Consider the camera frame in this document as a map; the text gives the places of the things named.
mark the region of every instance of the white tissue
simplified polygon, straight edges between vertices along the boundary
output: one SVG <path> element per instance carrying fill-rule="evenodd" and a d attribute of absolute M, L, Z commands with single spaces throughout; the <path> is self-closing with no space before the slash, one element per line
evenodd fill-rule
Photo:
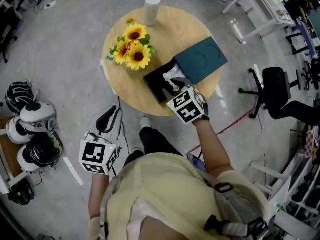
<path fill-rule="evenodd" d="M 179 91 L 179 86 L 175 85 L 171 79 L 172 78 L 187 78 L 184 73 L 179 68 L 178 64 L 176 63 L 170 71 L 163 74 L 164 79 L 173 87 L 175 92 Z"/>

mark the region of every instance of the black pants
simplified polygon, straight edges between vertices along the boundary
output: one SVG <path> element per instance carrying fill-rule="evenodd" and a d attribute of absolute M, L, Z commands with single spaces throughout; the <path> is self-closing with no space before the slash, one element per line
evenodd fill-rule
<path fill-rule="evenodd" d="M 158 130 L 152 129 L 150 127 L 144 127 L 140 131 L 140 139 L 142 141 L 144 152 L 145 154 L 152 154 L 152 153 L 170 153 L 182 156 L 179 151 L 177 151 L 163 136 Z M 124 166 L 130 162 L 141 158 L 144 156 L 144 153 L 136 150 L 132 154 L 128 156 L 126 159 Z"/>

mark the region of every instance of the box lid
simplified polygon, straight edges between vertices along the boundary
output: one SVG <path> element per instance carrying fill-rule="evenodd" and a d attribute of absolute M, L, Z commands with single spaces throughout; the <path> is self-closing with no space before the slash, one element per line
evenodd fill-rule
<path fill-rule="evenodd" d="M 212 37 L 191 46 L 174 58 L 194 85 L 228 62 Z"/>

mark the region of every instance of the round wooden table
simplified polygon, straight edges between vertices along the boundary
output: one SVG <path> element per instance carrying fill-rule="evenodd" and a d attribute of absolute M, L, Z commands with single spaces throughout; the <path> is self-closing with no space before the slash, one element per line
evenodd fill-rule
<path fill-rule="evenodd" d="M 167 64 L 175 55 L 212 35 L 206 26 L 191 14 L 177 8 L 161 6 L 156 24 L 147 27 L 147 32 L 151 35 L 150 45 L 156 47 L 158 54 L 151 57 L 151 62 L 145 69 L 132 71 L 125 65 L 118 65 L 114 60 L 106 59 L 110 47 L 116 44 L 116 36 L 122 36 L 127 28 L 128 18 L 143 24 L 144 8 L 136 9 L 122 17 L 106 37 L 102 53 L 106 77 L 116 94 L 136 110 L 154 116 L 173 116 L 166 102 L 159 104 L 156 101 L 143 77 Z M 220 76 L 221 69 L 218 69 L 196 85 L 207 99 L 214 93 Z"/>

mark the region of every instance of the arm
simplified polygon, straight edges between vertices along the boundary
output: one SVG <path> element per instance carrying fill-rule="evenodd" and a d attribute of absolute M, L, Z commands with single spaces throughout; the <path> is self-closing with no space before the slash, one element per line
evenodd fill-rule
<path fill-rule="evenodd" d="M 90 220 L 100 217 L 100 205 L 108 185 L 109 175 L 97 173 L 92 174 L 92 184 L 89 197 Z"/>
<path fill-rule="evenodd" d="M 308 21 L 307 21 L 307 17 L 306 17 L 306 14 L 305 14 L 304 9 L 302 9 L 300 6 L 299 6 L 299 9 L 300 9 L 300 13 L 301 13 L 303 22 L 304 22 L 306 25 L 308 25 Z"/>
<path fill-rule="evenodd" d="M 207 120 L 198 119 L 193 122 L 196 127 L 204 163 L 208 174 L 218 177 L 220 174 L 233 171 L 229 156 L 218 139 L 214 129 Z"/>

